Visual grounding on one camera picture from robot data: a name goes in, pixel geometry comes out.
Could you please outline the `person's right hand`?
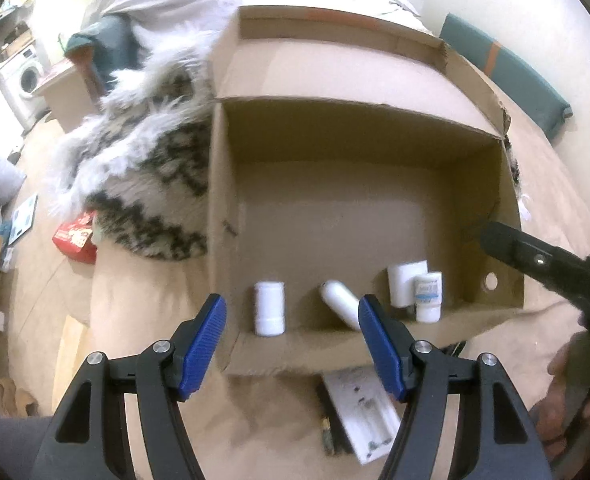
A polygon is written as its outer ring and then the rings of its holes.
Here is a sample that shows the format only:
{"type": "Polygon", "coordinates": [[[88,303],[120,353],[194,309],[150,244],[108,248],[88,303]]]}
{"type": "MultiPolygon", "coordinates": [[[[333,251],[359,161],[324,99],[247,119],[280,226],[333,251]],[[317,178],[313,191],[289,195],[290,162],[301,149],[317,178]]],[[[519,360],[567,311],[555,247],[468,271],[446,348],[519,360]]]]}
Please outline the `person's right hand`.
{"type": "Polygon", "coordinates": [[[567,448],[567,430],[579,419],[590,434],[590,332],[572,335],[548,366],[548,392],[534,404],[530,415],[552,462],[567,448]]]}

